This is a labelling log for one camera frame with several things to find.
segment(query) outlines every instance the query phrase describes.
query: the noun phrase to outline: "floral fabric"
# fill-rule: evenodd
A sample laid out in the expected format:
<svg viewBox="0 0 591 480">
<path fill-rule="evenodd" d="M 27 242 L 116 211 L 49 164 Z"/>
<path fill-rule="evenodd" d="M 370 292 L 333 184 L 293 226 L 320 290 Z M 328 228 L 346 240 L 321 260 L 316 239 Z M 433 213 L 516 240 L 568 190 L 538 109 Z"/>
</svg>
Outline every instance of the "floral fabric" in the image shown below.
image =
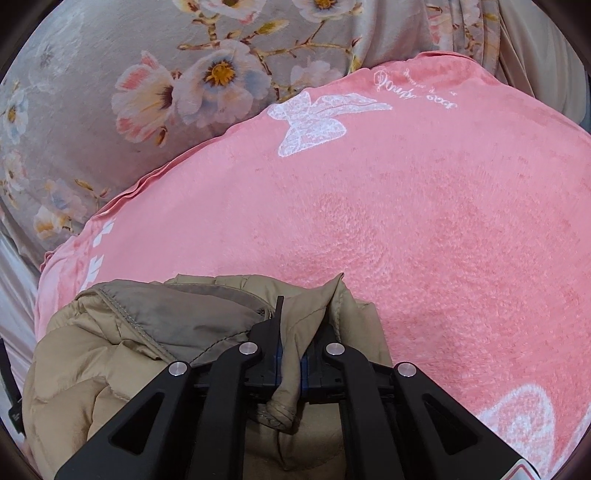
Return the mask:
<svg viewBox="0 0 591 480">
<path fill-rule="evenodd" d="M 432 49 L 423 0 L 65 0 L 0 86 L 4 228 L 40 265 L 188 148 L 305 87 Z"/>
<path fill-rule="evenodd" d="M 466 55 L 496 73 L 501 41 L 498 0 L 427 0 L 426 7 L 439 49 Z"/>
</svg>

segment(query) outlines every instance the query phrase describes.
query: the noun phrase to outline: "silver screw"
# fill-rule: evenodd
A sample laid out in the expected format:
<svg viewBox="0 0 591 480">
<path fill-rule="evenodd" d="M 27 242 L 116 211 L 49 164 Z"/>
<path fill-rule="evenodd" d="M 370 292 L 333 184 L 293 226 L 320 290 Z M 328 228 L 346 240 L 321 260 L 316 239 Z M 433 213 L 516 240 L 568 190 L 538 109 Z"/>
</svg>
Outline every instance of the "silver screw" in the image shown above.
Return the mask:
<svg viewBox="0 0 591 480">
<path fill-rule="evenodd" d="M 252 342 L 244 342 L 240 348 L 240 353 L 243 355 L 252 355 L 258 350 L 258 345 Z"/>
<path fill-rule="evenodd" d="M 403 363 L 398 366 L 398 373 L 403 377 L 414 377 L 417 373 L 417 367 L 413 364 Z"/>
<path fill-rule="evenodd" d="M 168 367 L 168 373 L 174 377 L 179 377 L 187 371 L 187 364 L 175 362 Z"/>
<path fill-rule="evenodd" d="M 326 345 L 326 353 L 329 355 L 343 355 L 345 347 L 340 343 L 329 343 Z"/>
</svg>

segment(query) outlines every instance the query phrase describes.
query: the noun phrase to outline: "beige puffer jacket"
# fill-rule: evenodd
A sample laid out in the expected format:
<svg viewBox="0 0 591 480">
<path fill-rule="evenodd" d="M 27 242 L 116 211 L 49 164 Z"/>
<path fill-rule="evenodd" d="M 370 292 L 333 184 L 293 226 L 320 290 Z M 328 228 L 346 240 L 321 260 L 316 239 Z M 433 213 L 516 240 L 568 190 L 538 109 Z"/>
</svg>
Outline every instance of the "beige puffer jacket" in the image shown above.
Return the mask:
<svg viewBox="0 0 591 480">
<path fill-rule="evenodd" d="M 246 429 L 244 478 L 342 480 L 345 454 L 337 405 L 306 405 L 297 433 L 299 353 L 326 309 L 339 340 L 391 366 L 375 307 L 355 301 L 342 274 L 305 289 L 258 275 L 189 277 L 164 284 L 115 280 L 57 312 L 35 350 L 23 396 L 27 439 L 44 479 L 170 362 L 215 360 L 246 341 L 285 296 L 282 383 Z"/>
</svg>

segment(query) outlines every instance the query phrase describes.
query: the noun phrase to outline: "warning label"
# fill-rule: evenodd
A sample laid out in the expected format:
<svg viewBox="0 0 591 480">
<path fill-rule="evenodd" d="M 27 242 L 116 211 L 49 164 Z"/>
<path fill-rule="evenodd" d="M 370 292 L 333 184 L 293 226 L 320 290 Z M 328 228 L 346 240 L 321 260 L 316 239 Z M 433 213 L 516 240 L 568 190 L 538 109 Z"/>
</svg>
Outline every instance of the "warning label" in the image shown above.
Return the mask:
<svg viewBox="0 0 591 480">
<path fill-rule="evenodd" d="M 528 462 L 521 459 L 501 480 L 540 480 L 540 477 Z"/>
</svg>

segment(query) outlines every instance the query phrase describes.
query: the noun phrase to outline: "fleece blanket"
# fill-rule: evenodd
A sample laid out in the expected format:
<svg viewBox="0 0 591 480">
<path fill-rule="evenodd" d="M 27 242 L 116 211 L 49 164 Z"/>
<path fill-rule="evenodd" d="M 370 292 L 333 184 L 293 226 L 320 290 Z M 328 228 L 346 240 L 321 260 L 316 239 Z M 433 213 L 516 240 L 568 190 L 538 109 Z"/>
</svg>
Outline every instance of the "fleece blanket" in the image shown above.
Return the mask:
<svg viewBox="0 0 591 480">
<path fill-rule="evenodd" d="M 37 337 L 116 278 L 344 271 L 392 361 L 551 478 L 591 420 L 590 211 L 590 136 L 467 57 L 421 54 L 272 105 L 109 202 L 48 255 Z"/>
</svg>

